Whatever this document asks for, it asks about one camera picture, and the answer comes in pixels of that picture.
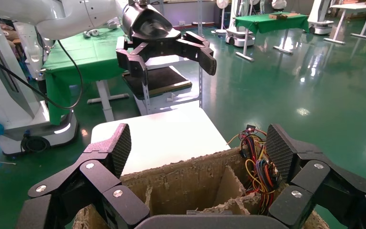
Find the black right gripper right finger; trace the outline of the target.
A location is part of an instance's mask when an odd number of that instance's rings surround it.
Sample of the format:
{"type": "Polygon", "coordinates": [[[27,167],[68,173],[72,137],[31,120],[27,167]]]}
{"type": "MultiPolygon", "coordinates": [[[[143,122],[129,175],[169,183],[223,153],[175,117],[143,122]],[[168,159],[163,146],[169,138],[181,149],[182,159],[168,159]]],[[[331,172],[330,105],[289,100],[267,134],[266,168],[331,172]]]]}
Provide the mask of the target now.
{"type": "Polygon", "coordinates": [[[278,124],[267,130],[266,151],[286,183],[268,216],[299,229],[316,205],[349,229],[366,229],[366,179],[333,163],[315,145],[291,138],[278,124]]]}

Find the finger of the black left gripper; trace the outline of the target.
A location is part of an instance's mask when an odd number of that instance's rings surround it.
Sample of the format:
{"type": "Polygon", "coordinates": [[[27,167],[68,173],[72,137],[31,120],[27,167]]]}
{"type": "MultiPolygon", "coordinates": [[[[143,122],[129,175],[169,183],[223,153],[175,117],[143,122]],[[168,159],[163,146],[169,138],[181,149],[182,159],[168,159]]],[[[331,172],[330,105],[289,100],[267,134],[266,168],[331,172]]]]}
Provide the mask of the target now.
{"type": "Polygon", "coordinates": [[[198,62],[200,67],[209,75],[216,74],[217,61],[210,43],[200,35],[187,31],[182,38],[173,42],[175,54],[198,62]]]}
{"type": "Polygon", "coordinates": [[[116,56],[118,64],[121,68],[128,70],[132,77],[140,78],[144,85],[148,85],[148,69],[145,64],[145,59],[140,56],[141,52],[148,45],[147,42],[142,42],[135,49],[128,53],[128,48],[133,47],[137,43],[127,41],[126,39],[117,39],[116,56]]]}

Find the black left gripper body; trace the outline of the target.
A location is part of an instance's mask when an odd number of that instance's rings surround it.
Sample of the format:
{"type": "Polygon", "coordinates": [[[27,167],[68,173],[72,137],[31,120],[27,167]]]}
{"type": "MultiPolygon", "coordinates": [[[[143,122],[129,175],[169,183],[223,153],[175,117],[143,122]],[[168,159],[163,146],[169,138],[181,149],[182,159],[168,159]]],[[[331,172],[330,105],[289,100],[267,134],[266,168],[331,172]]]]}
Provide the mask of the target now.
{"type": "Polygon", "coordinates": [[[122,27],[130,40],[122,43],[122,60],[133,55],[148,60],[179,54],[179,31],[152,5],[127,5],[123,11],[122,27]]]}

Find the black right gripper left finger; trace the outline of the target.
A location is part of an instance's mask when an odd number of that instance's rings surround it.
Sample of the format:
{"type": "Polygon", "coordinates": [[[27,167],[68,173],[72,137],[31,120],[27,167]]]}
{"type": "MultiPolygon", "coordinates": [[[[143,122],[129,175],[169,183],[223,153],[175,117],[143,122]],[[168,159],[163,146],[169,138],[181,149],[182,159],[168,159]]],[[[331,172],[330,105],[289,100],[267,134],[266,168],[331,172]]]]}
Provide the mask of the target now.
{"type": "Polygon", "coordinates": [[[93,205],[112,229],[133,229],[149,208],[120,180],[131,152],[131,132],[120,124],[113,135],[89,144],[75,163],[32,186],[16,228],[62,229],[93,205]]]}

